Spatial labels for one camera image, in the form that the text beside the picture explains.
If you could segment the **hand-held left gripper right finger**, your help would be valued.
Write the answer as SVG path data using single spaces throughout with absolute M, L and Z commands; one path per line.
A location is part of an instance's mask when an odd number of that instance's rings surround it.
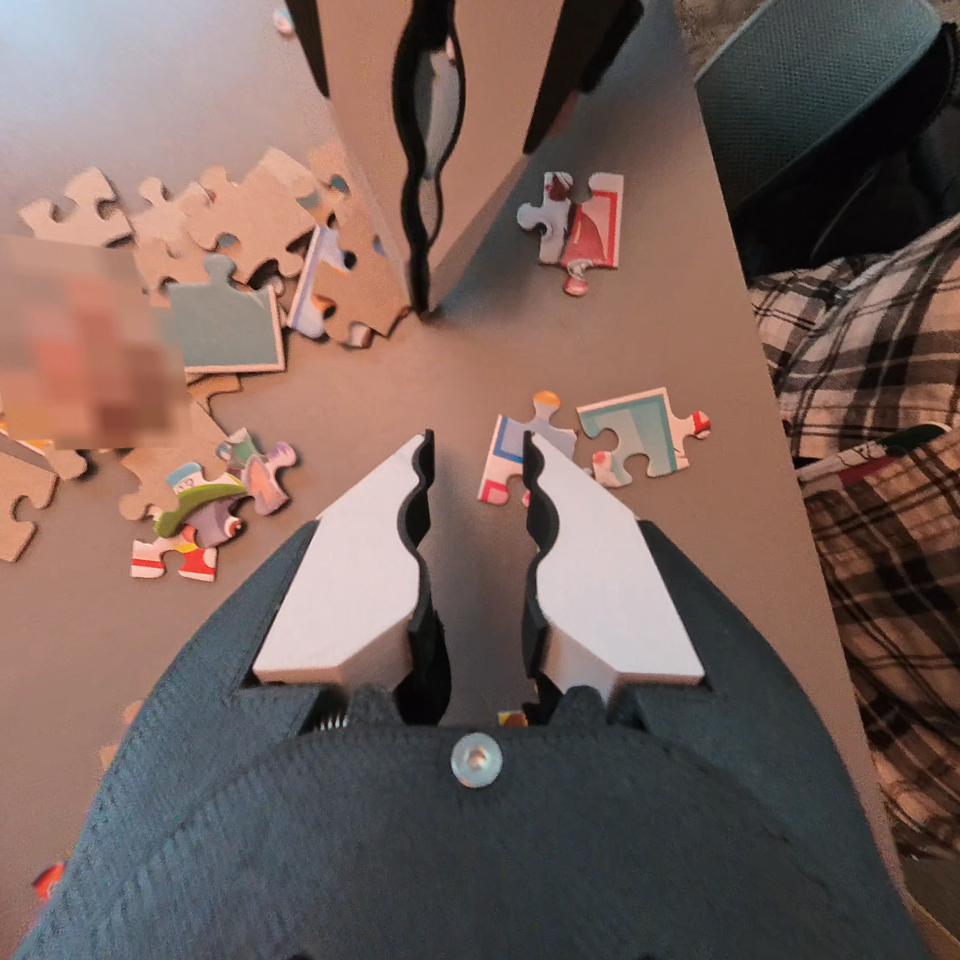
M 524 434 L 522 459 L 535 547 L 521 619 L 529 724 L 576 688 L 609 707 L 633 686 L 699 686 L 705 667 L 639 518 L 543 436 Z

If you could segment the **person's plaid shirt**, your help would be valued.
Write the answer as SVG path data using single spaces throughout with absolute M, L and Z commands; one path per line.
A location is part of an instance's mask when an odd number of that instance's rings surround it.
M 750 305 L 894 843 L 959 852 L 959 217 L 891 253 L 762 276 Z

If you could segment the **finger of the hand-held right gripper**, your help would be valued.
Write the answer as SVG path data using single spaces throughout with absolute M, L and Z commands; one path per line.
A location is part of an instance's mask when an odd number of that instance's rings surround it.
M 363 175 L 390 264 L 414 311 L 426 309 L 427 230 L 420 204 L 426 144 L 416 81 L 429 39 L 429 2 L 318 1 L 325 94 Z
M 452 2 L 423 185 L 427 309 L 453 290 L 529 163 L 524 143 L 562 2 Z

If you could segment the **plain teal puzzle piece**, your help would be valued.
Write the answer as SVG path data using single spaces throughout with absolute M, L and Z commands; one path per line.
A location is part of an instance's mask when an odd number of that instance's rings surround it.
M 203 259 L 204 282 L 174 283 L 169 306 L 154 309 L 167 341 L 179 348 L 187 374 L 266 374 L 286 369 L 279 306 L 272 288 L 242 291 L 234 261 Z

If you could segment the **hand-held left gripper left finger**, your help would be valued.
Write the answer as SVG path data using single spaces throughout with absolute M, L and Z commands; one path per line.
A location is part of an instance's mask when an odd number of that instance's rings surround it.
M 252 663 L 261 683 L 362 686 L 436 725 L 450 659 L 419 548 L 429 532 L 435 437 L 426 429 L 327 506 Z

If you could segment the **blue framed white puzzle piece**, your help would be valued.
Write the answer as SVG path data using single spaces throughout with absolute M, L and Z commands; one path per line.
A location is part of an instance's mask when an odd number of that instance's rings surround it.
M 559 395 L 552 390 L 540 390 L 533 396 L 533 405 L 534 416 L 528 421 L 498 415 L 477 491 L 480 502 L 493 506 L 509 502 L 510 481 L 522 474 L 524 435 L 528 432 L 544 438 L 568 459 L 573 458 L 577 432 L 552 423 L 562 406 Z

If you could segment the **pile of puzzle pieces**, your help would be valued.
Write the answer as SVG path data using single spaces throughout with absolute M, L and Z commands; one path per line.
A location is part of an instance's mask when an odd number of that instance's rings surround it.
M 138 187 L 146 206 L 131 215 L 96 167 L 66 184 L 65 213 L 47 198 L 18 210 L 32 235 L 26 253 L 40 268 L 66 260 L 69 271 L 86 271 L 38 309 L 51 327 L 36 335 L 40 372 L 86 390 L 104 374 L 106 386 L 95 411 L 68 422 L 77 438 L 15 440 L 44 463 L 2 452 L 3 562 L 17 561 L 35 534 L 34 522 L 16 517 L 20 502 L 44 509 L 61 480 L 84 476 L 98 430 L 137 481 L 120 498 L 121 515 L 152 520 L 153 540 L 131 548 L 133 578 L 162 577 L 165 555 L 176 551 L 185 557 L 181 576 L 211 582 L 218 546 L 242 524 L 236 502 L 251 500 L 260 516 L 282 509 L 289 497 L 278 472 L 296 464 L 294 448 L 279 441 L 262 451 L 247 429 L 228 435 L 208 410 L 212 393 L 250 373 L 187 373 L 154 313 L 170 305 L 173 284 L 207 280 L 207 254 L 223 254 L 238 289 L 273 290 L 285 356 L 284 330 L 351 349 L 389 336 L 409 310 L 407 296 L 376 248 L 353 180 L 335 141 L 315 150 L 309 166 L 270 148 L 240 181 L 212 167 L 175 195 L 147 177 Z

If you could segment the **grey mesh office chair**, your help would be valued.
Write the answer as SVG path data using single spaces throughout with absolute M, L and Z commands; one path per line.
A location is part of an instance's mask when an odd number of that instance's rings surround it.
M 765 2 L 694 80 L 729 219 L 904 149 L 957 84 L 958 27 L 930 2 Z

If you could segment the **teal corner puzzle piece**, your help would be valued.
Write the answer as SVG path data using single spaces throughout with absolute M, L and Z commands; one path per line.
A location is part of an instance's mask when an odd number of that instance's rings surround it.
M 598 450 L 592 455 L 592 475 L 607 489 L 633 482 L 627 461 L 636 455 L 646 457 L 646 474 L 651 478 L 686 470 L 690 466 L 685 449 L 687 439 L 705 439 L 713 427 L 702 411 L 684 418 L 674 414 L 666 388 L 578 406 L 577 415 L 588 438 L 595 439 L 606 431 L 617 438 L 614 449 Z

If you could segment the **white and red puzzle piece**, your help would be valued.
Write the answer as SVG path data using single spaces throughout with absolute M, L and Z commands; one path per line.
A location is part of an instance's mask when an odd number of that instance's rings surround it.
M 596 172 L 587 180 L 588 197 L 573 200 L 573 176 L 550 171 L 543 176 L 542 201 L 524 202 L 516 222 L 525 232 L 539 232 L 539 262 L 561 267 L 563 292 L 581 298 L 589 293 L 587 272 L 618 269 L 625 179 Z

